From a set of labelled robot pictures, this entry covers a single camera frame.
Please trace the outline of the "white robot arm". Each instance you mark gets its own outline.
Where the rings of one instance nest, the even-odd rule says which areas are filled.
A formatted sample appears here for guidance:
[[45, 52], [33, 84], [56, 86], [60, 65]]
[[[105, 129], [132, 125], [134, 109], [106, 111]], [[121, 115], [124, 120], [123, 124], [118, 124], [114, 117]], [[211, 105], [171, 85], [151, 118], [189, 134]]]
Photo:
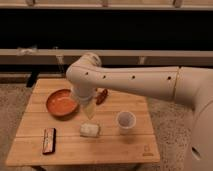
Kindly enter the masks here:
[[194, 116], [183, 171], [213, 171], [213, 69], [103, 68], [98, 55], [86, 53], [68, 67], [66, 78], [82, 103], [97, 88], [106, 88], [191, 107]]

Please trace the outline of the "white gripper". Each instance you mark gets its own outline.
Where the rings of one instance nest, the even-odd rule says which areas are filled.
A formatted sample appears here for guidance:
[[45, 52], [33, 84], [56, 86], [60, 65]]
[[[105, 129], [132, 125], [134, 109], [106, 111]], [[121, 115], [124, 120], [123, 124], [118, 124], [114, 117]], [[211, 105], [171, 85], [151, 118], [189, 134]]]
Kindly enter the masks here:
[[88, 119], [92, 119], [95, 115], [96, 103], [92, 98], [94, 97], [94, 89], [83, 89], [79, 87], [71, 88], [72, 98], [80, 105], [83, 105], [83, 112]]

